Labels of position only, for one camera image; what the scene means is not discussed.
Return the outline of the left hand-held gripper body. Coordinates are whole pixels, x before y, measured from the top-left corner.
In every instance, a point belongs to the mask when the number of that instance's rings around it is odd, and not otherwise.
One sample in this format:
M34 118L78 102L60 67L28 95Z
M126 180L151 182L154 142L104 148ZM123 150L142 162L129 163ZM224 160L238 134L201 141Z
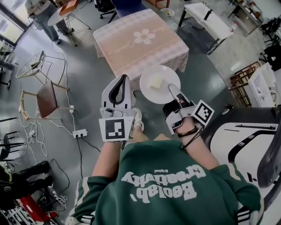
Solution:
M135 122L135 110L100 108L99 125L104 142L126 142L131 138Z

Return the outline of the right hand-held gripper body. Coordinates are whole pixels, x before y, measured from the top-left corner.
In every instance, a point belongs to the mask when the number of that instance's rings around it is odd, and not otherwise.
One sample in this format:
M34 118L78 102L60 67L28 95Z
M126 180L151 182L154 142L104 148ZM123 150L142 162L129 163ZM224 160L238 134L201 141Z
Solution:
M174 99L163 107L166 125L171 135L174 135L175 130L183 124L186 117L192 117L201 127L205 127L209 123L214 110L204 101L200 100L198 104L195 104L182 93L172 96Z

